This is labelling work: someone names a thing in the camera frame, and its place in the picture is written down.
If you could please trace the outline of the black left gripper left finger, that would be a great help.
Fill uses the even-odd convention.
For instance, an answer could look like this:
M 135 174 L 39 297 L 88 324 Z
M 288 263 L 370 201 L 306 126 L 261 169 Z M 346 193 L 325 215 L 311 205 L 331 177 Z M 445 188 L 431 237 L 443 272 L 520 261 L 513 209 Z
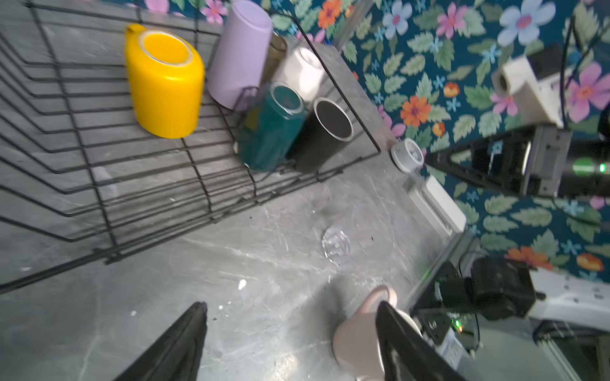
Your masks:
M 115 380 L 197 380 L 206 334 L 207 305 L 193 303 Z

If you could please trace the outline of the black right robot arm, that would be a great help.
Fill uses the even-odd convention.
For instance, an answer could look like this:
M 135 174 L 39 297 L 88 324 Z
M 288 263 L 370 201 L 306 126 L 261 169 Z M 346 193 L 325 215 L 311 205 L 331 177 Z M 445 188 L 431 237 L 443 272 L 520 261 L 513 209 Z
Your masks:
M 609 143 L 549 122 L 427 154 L 425 163 L 475 187 L 519 198 L 609 195 Z

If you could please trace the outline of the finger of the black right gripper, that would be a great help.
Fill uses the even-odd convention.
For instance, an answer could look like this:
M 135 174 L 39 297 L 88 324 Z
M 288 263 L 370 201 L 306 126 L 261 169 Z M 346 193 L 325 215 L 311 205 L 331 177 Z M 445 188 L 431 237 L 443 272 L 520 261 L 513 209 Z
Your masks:
M 479 184 L 481 174 L 476 170 L 474 163 L 476 151 L 480 147 L 481 138 L 453 144 L 446 149 L 429 152 L 424 159 L 424 164 L 468 184 Z

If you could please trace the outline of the black mug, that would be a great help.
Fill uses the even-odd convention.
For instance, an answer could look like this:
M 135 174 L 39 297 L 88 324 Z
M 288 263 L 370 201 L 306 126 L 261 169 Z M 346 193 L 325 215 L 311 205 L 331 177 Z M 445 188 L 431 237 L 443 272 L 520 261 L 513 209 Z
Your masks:
M 318 171 L 354 138 L 346 112 L 329 98 L 316 98 L 287 159 L 301 173 Z

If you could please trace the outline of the lavender plastic cup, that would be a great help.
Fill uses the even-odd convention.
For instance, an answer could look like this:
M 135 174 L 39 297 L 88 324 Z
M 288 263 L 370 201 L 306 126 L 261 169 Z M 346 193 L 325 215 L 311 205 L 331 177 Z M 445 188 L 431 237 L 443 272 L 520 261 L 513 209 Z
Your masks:
M 273 22 L 252 1 L 233 2 L 227 24 L 207 72 L 211 98 L 229 110 L 244 111 L 256 96 Z

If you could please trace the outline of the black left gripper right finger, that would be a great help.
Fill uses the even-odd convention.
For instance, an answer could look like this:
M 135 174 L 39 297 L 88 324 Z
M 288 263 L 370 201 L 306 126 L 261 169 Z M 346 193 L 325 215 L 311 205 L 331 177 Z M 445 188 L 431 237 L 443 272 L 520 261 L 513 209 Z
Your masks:
M 465 380 L 389 303 L 380 303 L 375 324 L 386 380 Z

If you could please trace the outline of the green mug white inside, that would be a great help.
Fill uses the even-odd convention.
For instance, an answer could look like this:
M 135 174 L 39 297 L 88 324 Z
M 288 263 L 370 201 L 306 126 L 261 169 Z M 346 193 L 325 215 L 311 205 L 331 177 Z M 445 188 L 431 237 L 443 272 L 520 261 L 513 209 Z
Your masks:
M 251 171 L 273 171 L 299 134 L 307 109 L 289 85 L 272 82 L 249 111 L 238 138 L 238 158 Z

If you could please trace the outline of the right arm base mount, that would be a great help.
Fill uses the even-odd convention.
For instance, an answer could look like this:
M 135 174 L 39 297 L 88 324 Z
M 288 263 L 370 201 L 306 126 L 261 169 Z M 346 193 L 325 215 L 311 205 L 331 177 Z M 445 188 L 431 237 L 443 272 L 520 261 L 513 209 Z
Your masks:
M 454 317 L 481 315 L 489 321 L 524 318 L 546 295 L 534 288 L 536 268 L 499 257 L 477 258 L 464 275 L 460 264 L 443 262 L 410 309 L 424 331 L 439 345 Z

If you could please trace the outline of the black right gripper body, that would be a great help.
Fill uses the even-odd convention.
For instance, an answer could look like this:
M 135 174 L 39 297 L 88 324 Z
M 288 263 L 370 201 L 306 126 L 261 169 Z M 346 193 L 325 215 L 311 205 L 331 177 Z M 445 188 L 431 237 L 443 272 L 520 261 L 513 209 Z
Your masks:
M 528 125 L 473 141 L 470 173 L 476 183 L 516 197 L 556 196 L 572 132 Z

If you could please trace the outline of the clear glass cup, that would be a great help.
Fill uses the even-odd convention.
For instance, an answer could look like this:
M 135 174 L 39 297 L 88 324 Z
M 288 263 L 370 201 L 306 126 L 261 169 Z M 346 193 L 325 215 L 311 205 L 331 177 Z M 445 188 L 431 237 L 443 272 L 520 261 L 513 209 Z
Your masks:
M 361 224 L 337 223 L 322 235 L 322 254 L 337 267 L 363 264 L 372 259 L 375 241 L 373 233 Z

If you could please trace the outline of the white faceted mug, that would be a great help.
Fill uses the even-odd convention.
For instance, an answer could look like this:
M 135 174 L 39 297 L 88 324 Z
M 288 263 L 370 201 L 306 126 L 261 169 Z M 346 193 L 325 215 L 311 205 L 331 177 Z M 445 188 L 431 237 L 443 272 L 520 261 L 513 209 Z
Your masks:
M 273 82 L 287 84 L 309 105 L 319 93 L 325 75 L 317 55 L 309 48 L 297 47 L 280 64 Z

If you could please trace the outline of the yellow mug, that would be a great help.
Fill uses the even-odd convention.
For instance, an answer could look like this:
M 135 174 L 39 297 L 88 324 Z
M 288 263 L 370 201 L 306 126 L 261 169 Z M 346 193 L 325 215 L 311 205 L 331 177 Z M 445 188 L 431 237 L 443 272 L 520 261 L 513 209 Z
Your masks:
M 200 119 L 205 66 L 183 38 L 139 24 L 125 28 L 125 67 L 133 112 L 148 133 L 191 135 Z

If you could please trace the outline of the cream mug pink handle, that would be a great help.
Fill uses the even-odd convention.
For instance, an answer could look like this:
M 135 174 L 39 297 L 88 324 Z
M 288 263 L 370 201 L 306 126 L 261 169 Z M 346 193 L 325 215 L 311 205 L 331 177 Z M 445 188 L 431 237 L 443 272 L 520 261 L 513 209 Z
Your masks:
M 338 364 L 357 380 L 384 380 L 384 365 L 376 333 L 376 309 L 382 301 L 395 307 L 397 293 L 387 285 L 375 287 L 364 302 L 336 329 L 332 348 Z

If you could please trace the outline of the brown textured cup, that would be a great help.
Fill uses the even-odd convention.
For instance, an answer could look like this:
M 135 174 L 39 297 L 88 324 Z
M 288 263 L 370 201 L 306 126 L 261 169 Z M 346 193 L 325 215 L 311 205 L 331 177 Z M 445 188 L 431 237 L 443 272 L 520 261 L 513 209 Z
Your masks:
M 288 53 L 288 43 L 278 33 L 272 34 L 268 45 L 267 57 L 262 71 L 260 85 L 267 84 L 275 75 L 276 70 L 283 62 Z

